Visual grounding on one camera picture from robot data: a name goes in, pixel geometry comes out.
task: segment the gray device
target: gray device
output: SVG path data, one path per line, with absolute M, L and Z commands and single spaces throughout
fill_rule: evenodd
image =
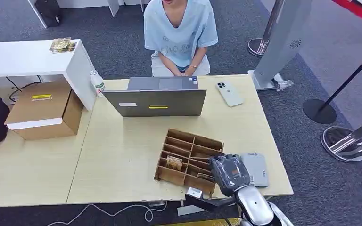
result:
M 127 90 L 103 94 L 123 117 L 199 116 L 206 89 L 196 77 L 132 77 Z
M 245 153 L 241 155 L 241 158 L 250 175 L 249 185 L 267 187 L 268 177 L 264 156 L 259 153 Z

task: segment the yellow label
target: yellow label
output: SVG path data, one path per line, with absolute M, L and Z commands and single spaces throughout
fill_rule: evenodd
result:
M 45 95 L 35 95 L 33 98 L 45 98 L 45 97 L 51 97 L 52 94 L 45 94 Z
M 167 109 L 167 106 L 149 107 L 149 109 Z

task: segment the black pole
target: black pole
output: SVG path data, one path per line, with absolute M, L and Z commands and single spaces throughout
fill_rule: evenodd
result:
M 329 105 L 330 102 L 352 81 L 353 78 L 362 70 L 362 64 L 353 72 L 352 75 L 335 91 L 327 101 L 319 99 L 306 100 L 303 103 L 303 112 L 311 120 L 321 124 L 331 124 L 337 119 L 335 109 Z
M 322 111 L 325 106 L 327 106 L 349 83 L 356 77 L 356 75 L 362 70 L 362 64 L 353 72 L 353 74 L 335 91 L 332 96 L 318 109 L 318 112 Z

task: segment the wooden organizer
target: wooden organizer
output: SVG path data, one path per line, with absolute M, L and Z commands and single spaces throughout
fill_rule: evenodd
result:
M 215 183 L 198 178 L 198 173 L 213 176 L 208 163 L 212 156 L 222 154 L 224 143 L 195 134 L 169 129 L 157 163 L 155 180 L 197 188 L 211 195 Z M 166 167 L 167 156 L 182 159 L 181 171 Z

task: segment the laptop lid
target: laptop lid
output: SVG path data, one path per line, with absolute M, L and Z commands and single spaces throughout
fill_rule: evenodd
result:
M 104 91 L 123 117 L 199 116 L 206 89 Z

